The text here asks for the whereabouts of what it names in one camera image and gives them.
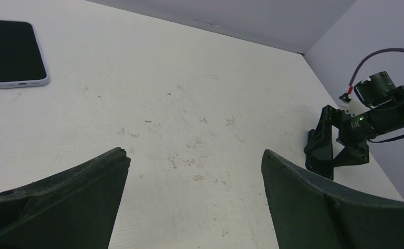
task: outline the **black 3d-printed part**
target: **black 3d-printed part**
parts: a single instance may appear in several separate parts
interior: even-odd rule
[[[261,170],[283,248],[404,248],[404,202],[359,192],[266,150]]]
[[[0,193],[0,248],[108,248],[130,158],[112,149]]]

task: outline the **smartphone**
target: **smartphone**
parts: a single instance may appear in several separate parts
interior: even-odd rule
[[[0,88],[43,86],[49,75],[34,27],[0,20]]]

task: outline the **black cable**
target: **black cable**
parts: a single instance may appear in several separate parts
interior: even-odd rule
[[[379,107],[377,107],[377,108],[374,108],[373,110],[391,110],[391,109],[394,109],[394,108],[398,108],[399,106],[401,106],[401,105],[403,105],[403,104],[404,104],[404,102],[399,103],[398,105],[395,105],[395,106],[393,106],[393,107],[391,107],[391,108],[388,108],[388,109],[380,109],[380,106],[379,106]]]
[[[377,55],[377,54],[386,53],[386,52],[402,52],[402,53],[404,53],[404,48],[385,48],[385,49],[381,49],[381,50],[378,50],[378,51],[376,51],[376,52],[373,52],[373,53],[367,55],[367,56],[359,63],[359,65],[357,66],[356,70],[354,71],[353,76],[352,76],[352,78],[351,78],[351,80],[350,80],[350,83],[349,83],[349,87],[351,87],[351,86],[353,85],[354,79],[356,78],[356,75],[357,75],[357,73],[359,72],[360,67],[361,67],[368,59],[370,59],[371,57],[373,57],[373,56],[375,56],[375,55]]]
[[[381,141],[372,141],[371,139],[367,139],[367,141],[370,142],[370,143],[381,144],[381,143],[397,141],[397,140],[400,140],[400,139],[404,139],[404,134],[400,135],[400,136],[392,137],[390,139],[381,140]]]

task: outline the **black phone screen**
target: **black phone screen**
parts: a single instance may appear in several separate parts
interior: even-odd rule
[[[46,76],[32,25],[0,21],[0,82],[40,80]]]

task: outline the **white wall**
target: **white wall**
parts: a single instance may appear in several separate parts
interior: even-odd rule
[[[360,60],[388,47],[404,48],[404,0],[357,0],[304,57],[336,100]],[[404,54],[371,58],[355,82],[380,71],[388,71],[397,86],[404,85]],[[370,149],[404,198],[404,140],[371,144]]]
[[[251,42],[305,53],[356,0],[90,0]]]

